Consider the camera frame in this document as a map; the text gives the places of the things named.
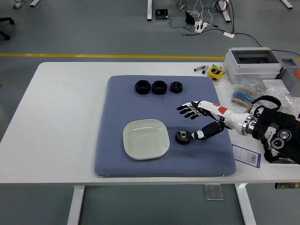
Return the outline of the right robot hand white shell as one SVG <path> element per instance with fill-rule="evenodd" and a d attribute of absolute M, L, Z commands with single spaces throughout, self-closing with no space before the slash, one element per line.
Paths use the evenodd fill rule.
<path fill-rule="evenodd" d="M 177 110 L 185 118 L 192 120 L 201 116 L 207 116 L 215 120 L 198 131 L 186 134 L 188 139 L 195 140 L 208 139 L 222 132 L 224 128 L 235 129 L 238 134 L 241 134 L 244 121 L 249 116 L 248 113 L 236 114 L 223 106 L 208 101 L 191 101 L 177 107 Z"/>

